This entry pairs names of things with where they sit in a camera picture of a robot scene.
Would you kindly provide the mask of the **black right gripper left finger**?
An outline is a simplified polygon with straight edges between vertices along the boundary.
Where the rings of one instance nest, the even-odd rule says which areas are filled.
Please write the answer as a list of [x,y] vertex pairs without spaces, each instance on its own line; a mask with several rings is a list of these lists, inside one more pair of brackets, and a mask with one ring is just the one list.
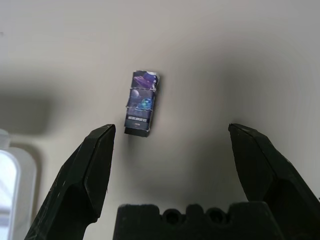
[[116,126],[94,129],[60,168],[27,240],[82,240],[100,218],[111,173]]

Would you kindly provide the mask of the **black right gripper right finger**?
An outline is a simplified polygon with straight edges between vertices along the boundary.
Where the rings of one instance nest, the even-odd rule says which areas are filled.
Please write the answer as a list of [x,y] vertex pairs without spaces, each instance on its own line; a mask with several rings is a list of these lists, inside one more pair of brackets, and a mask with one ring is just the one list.
[[318,240],[320,202],[291,162],[256,129],[231,123],[228,131],[247,200],[265,202],[287,240]]

